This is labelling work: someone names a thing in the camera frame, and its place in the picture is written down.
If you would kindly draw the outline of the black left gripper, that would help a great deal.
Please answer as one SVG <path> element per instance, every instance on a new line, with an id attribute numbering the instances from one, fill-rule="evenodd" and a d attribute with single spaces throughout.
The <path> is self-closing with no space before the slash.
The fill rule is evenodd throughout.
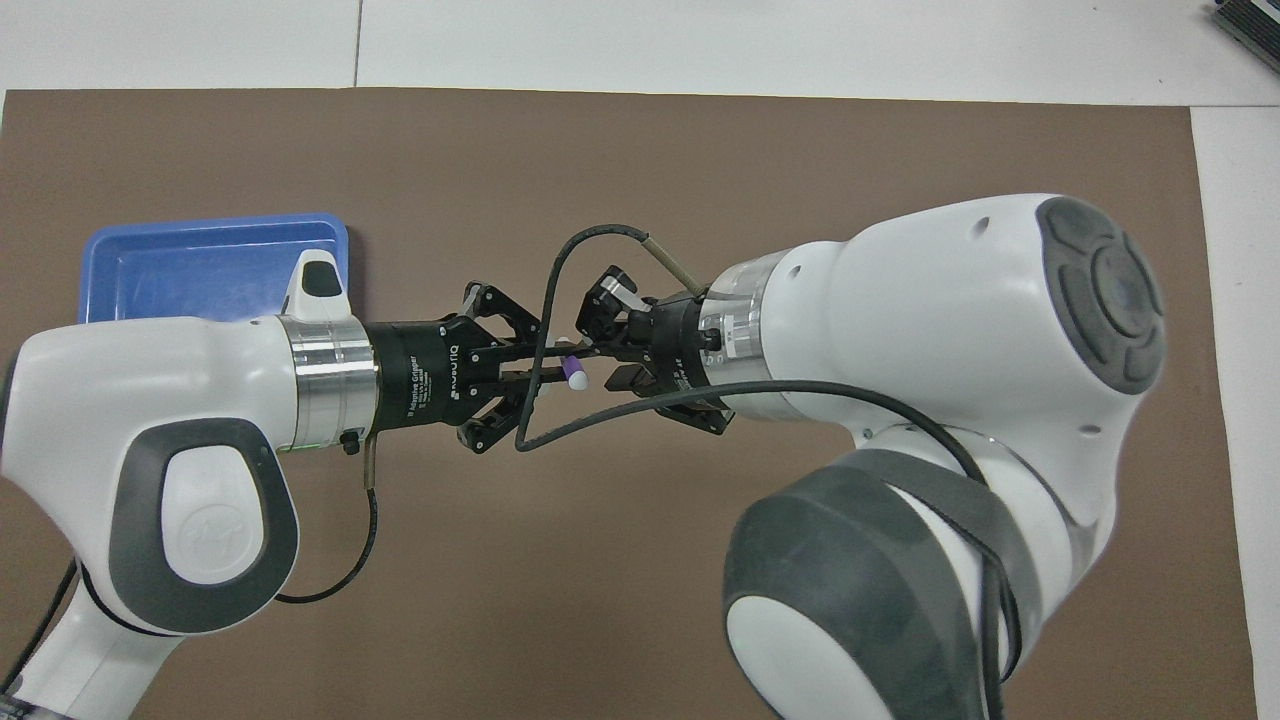
<path id="1" fill-rule="evenodd" d="M 531 370 L 503 372 L 499 365 L 532 359 L 596 357 L 585 343 L 539 340 L 541 322 L 493 284 L 470 282 L 462 315 L 447 322 L 374 322 L 372 351 L 378 365 L 375 429 L 433 423 L 460 427 L 460 442 L 486 452 L 518 425 L 529 397 Z M 479 324 L 498 316 L 515 333 L 497 340 Z M 481 407 L 497 398 L 493 409 Z"/>

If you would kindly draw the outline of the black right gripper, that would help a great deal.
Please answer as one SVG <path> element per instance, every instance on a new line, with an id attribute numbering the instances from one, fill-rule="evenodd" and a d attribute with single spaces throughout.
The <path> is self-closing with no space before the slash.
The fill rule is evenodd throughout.
<path id="1" fill-rule="evenodd" d="M 609 265 L 585 293 L 575 328 L 599 351 L 646 351 L 643 365 L 614 369 L 605 388 L 654 398 L 709 386 L 700 313 L 701 300 L 691 295 L 673 295 L 652 305 L 621 268 Z M 735 416 L 718 400 L 669 405 L 655 413 L 714 436 L 722 436 Z"/>

